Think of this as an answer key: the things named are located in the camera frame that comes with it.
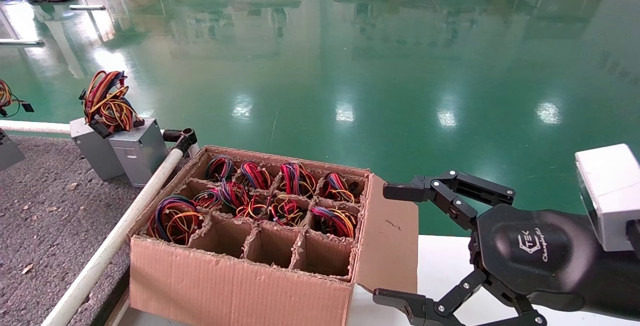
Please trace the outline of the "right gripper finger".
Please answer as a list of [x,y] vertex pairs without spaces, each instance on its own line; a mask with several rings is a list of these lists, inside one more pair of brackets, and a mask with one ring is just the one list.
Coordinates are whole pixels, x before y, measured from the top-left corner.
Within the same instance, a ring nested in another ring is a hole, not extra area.
[[412,326],[461,326],[455,312],[482,287],[497,291],[498,296],[517,312],[516,317],[489,322],[490,326],[546,326],[546,318],[535,310],[526,296],[515,294],[480,269],[474,269],[439,300],[422,294],[376,288],[373,301],[400,310]]
[[432,202],[463,230],[477,231],[479,212],[464,198],[491,207],[511,206],[516,193],[505,185],[451,170],[438,176],[416,175],[405,183],[386,182],[382,196],[386,200]]

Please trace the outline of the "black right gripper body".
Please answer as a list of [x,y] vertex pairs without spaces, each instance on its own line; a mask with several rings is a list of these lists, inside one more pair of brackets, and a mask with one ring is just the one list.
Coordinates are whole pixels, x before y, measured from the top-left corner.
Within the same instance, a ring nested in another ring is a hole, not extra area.
[[560,312],[606,313],[603,249],[584,215],[501,205],[478,217],[470,260],[502,304],[518,299]]

